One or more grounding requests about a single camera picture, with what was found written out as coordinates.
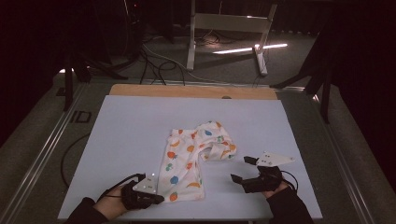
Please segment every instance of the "sleeve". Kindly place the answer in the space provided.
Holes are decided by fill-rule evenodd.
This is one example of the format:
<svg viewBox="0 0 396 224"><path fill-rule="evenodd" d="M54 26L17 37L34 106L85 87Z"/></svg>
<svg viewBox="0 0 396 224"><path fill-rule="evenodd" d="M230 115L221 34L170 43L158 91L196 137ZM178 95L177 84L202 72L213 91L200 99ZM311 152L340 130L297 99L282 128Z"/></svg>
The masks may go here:
<svg viewBox="0 0 396 224"><path fill-rule="evenodd" d="M93 208L95 201L91 198L82 199L64 224L100 224L108 222L107 218Z"/></svg>
<svg viewBox="0 0 396 224"><path fill-rule="evenodd" d="M270 224L313 224L303 201L291 189L286 188L267 199L274 217Z"/></svg>

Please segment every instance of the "baby clothing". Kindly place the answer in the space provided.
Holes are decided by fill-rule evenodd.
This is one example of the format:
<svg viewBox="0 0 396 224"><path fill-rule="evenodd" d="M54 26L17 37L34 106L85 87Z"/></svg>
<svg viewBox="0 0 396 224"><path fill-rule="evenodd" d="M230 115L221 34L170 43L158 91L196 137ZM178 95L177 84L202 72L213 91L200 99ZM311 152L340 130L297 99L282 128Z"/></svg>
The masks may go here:
<svg viewBox="0 0 396 224"><path fill-rule="evenodd" d="M204 161L222 161L232 159L235 153L236 146L219 122L209 121L195 130L172 130L160 170L158 194L165 202L203 199L199 155Z"/></svg>

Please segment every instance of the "wrist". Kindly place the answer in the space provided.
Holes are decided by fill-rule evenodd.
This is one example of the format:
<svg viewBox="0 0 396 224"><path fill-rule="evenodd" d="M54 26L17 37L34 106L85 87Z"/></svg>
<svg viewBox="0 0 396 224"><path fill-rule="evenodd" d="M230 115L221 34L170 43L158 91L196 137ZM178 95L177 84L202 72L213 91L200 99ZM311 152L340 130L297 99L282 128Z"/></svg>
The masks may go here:
<svg viewBox="0 0 396 224"><path fill-rule="evenodd" d="M264 195L264 197L266 199L272 197L273 195L279 193L281 190L288 188L289 185L287 183L285 183L284 181L280 182L279 187L277 187L277 189L275 189L274 191L264 191L262 192L262 195Z"/></svg>
<svg viewBox="0 0 396 224"><path fill-rule="evenodd" d="M102 213L108 220L112 220L128 211L121 200L122 187L119 186L111 190L108 196L103 197L93 206L94 209Z"/></svg>

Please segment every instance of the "sleeve cuff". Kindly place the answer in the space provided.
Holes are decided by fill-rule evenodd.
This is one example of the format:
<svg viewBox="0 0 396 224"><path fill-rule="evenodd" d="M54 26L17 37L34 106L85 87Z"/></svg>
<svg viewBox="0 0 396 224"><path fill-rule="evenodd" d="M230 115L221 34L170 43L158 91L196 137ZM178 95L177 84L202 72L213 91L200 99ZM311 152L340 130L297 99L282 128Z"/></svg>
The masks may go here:
<svg viewBox="0 0 396 224"><path fill-rule="evenodd" d="M94 204L95 201L93 199L83 198L81 203L72 212L65 224L99 224L108 222L107 218L102 213L93 208Z"/></svg>
<svg viewBox="0 0 396 224"><path fill-rule="evenodd" d="M291 189L282 189L277 194L267 199L270 204L271 211L274 217L283 217L287 214L292 214L296 210L299 210L305 204L297 196L297 194Z"/></svg>

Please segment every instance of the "metal stand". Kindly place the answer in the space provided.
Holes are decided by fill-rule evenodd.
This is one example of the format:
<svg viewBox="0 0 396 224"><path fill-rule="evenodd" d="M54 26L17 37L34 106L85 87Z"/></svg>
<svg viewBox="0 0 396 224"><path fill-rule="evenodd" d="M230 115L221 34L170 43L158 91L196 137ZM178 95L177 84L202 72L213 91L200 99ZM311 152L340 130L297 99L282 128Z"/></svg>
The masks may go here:
<svg viewBox="0 0 396 224"><path fill-rule="evenodd" d="M260 74L266 76L267 68L262 55L262 47L270 31L275 11L276 4L272 4L268 18L195 13L195 0L191 0L191 30L187 69L192 71L194 68L195 29L252 32L262 33L260 45L256 48L256 55L261 69Z"/></svg>

